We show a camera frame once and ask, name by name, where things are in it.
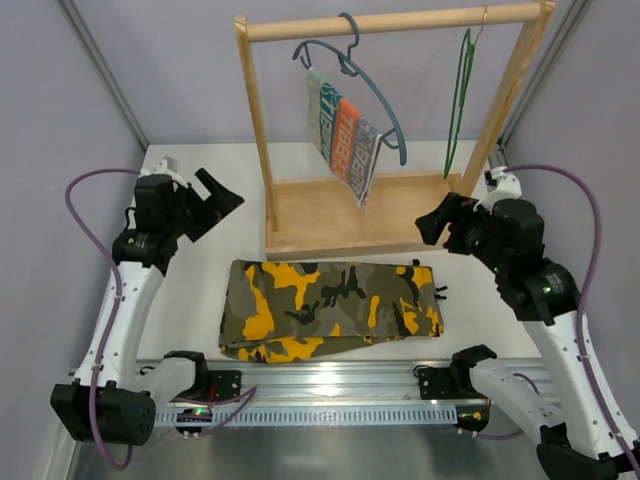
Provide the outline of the camouflage yellow green trousers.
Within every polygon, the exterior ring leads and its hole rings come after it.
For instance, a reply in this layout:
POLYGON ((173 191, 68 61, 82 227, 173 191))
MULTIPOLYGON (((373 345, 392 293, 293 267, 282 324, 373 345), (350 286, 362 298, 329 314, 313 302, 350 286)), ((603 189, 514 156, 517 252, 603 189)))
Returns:
POLYGON ((433 270, 419 264, 232 262, 223 355, 293 363, 445 332, 433 270))

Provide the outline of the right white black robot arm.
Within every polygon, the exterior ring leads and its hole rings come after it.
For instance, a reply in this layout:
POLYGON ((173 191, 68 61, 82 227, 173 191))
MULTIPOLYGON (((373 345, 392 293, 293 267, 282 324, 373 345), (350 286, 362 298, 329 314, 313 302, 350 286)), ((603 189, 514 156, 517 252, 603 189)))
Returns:
POLYGON ((481 394, 502 409, 534 444, 550 479, 638 473, 639 436, 604 378, 579 310, 580 289, 565 267, 544 254, 544 221, 535 206, 507 198, 486 208, 449 193, 415 225, 427 245, 447 232, 448 252, 471 255, 494 274, 501 299, 536 345, 559 402, 546 402, 485 345, 453 354, 449 372, 458 391, 481 394))

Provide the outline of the green wire hanger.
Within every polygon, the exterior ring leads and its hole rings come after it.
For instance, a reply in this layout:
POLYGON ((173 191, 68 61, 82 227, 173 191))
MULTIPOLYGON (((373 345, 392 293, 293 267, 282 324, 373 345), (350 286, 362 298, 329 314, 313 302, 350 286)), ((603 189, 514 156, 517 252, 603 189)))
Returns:
POLYGON ((488 8, 487 6, 484 6, 482 22, 477 33, 475 35, 472 35, 471 28, 467 28, 462 37, 449 119, 446 154, 442 171, 442 176, 444 179, 447 179, 449 177, 456 157, 459 135, 462 128, 466 100, 476 56, 477 44, 480 36, 484 31, 487 14, 488 8))

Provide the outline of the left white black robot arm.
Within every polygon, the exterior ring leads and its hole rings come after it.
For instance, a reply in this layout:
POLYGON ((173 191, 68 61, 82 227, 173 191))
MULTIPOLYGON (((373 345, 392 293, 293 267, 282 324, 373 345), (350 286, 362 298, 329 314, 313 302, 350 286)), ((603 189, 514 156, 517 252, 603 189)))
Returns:
POLYGON ((185 237, 198 241, 244 200, 200 168, 194 187, 165 165, 138 173, 125 227, 106 255, 110 278, 88 351, 67 384, 54 386, 50 404, 79 442, 141 446, 156 412, 179 397, 198 399, 211 388, 205 356, 174 350, 151 372, 136 372, 150 308, 185 237))

